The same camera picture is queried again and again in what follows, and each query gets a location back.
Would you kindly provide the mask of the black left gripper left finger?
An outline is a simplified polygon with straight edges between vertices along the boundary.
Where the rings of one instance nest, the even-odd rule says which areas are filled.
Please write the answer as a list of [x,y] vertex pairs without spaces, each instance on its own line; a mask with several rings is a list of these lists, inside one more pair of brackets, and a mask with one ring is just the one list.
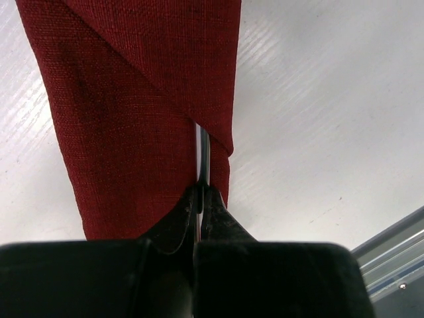
[[1,247],[2,317],[191,317],[197,190],[141,237]]

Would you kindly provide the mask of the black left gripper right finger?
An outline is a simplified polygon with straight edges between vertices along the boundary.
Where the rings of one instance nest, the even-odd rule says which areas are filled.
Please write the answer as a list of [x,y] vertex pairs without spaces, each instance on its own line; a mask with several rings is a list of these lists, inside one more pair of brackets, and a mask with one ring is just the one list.
[[374,316],[358,263],[342,246],[254,240],[215,188],[205,192],[201,236],[195,317]]

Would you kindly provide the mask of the silver metal spoon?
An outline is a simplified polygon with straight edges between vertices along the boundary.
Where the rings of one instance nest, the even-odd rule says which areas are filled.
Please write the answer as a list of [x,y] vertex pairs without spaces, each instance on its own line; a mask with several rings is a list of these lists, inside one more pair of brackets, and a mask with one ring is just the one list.
[[196,146],[197,146],[197,215],[196,215],[196,241],[201,240],[201,228],[205,206],[205,191],[209,187],[210,180],[210,138],[208,132],[196,124]]

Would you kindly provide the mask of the dark red cloth napkin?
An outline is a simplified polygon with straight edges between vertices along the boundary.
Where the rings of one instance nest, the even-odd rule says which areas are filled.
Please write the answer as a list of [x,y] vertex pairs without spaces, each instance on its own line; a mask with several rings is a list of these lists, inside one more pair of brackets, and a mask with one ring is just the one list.
[[135,238],[197,179],[229,194],[240,1],[18,1],[89,240]]

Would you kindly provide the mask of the aluminium front frame rail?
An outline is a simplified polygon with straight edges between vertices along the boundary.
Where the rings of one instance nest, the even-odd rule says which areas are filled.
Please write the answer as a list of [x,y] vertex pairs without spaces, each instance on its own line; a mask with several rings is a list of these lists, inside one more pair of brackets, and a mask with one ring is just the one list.
[[377,302],[423,277],[423,208],[352,250],[368,295]]

